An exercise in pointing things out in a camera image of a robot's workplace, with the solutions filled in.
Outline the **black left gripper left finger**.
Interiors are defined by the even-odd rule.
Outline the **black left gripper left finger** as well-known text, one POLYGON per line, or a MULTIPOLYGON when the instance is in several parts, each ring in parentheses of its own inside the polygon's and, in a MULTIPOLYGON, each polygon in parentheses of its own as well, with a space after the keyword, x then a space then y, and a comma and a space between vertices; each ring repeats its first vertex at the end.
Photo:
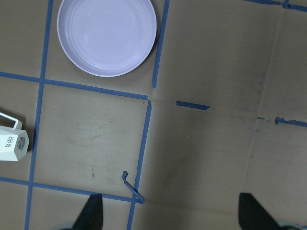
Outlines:
POLYGON ((101 230, 103 228, 103 220, 102 195, 90 195, 72 229, 101 230))

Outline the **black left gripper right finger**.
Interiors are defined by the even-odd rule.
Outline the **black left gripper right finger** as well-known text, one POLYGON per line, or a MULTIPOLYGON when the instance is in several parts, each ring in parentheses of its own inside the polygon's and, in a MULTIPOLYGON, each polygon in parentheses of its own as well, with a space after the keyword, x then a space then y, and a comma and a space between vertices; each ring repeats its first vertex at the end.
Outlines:
POLYGON ((280 226, 251 193, 240 193, 238 223, 242 230, 279 230, 280 226))

